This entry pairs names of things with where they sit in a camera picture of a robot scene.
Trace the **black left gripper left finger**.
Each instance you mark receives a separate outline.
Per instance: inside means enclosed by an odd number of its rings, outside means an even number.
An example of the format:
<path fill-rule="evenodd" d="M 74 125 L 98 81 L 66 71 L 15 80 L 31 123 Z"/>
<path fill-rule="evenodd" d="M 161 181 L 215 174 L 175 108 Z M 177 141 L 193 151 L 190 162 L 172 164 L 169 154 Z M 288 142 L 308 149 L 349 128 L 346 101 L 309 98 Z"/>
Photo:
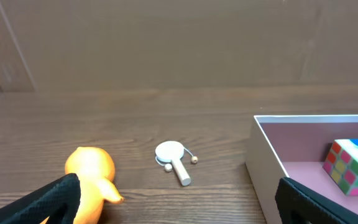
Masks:
<path fill-rule="evenodd" d="M 80 180 L 67 174 L 0 208 L 0 224 L 73 224 L 80 205 Z"/>

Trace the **multicoloured puzzle cube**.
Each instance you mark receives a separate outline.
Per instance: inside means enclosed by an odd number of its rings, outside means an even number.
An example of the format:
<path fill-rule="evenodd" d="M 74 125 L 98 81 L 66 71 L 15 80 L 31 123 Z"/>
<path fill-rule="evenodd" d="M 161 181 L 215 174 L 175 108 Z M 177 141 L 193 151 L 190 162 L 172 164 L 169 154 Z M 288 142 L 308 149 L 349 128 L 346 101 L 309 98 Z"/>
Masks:
<path fill-rule="evenodd" d="M 358 139 L 336 139 L 323 169 L 344 195 L 358 196 Z"/>

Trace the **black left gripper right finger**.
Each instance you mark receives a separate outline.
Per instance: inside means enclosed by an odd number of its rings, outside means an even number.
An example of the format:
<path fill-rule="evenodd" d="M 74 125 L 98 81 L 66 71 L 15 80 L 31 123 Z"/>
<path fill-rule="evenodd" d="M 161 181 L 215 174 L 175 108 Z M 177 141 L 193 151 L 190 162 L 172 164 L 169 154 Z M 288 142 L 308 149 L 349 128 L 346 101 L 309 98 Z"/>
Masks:
<path fill-rule="evenodd" d="M 275 201 L 283 224 L 358 224 L 358 214 L 289 177 L 279 180 Z"/>

